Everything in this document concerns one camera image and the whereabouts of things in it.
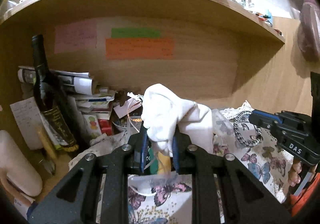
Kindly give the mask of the person right hand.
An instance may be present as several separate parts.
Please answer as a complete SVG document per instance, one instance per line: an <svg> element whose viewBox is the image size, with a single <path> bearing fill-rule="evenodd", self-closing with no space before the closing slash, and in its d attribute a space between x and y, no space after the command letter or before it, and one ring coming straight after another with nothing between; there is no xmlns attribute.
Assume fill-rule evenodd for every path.
<svg viewBox="0 0 320 224"><path fill-rule="evenodd" d="M291 187L294 187L296 184L299 184L301 181L301 177L299 174L302 171L302 164L299 159L294 158L293 164L288 173L288 183Z"/></svg>

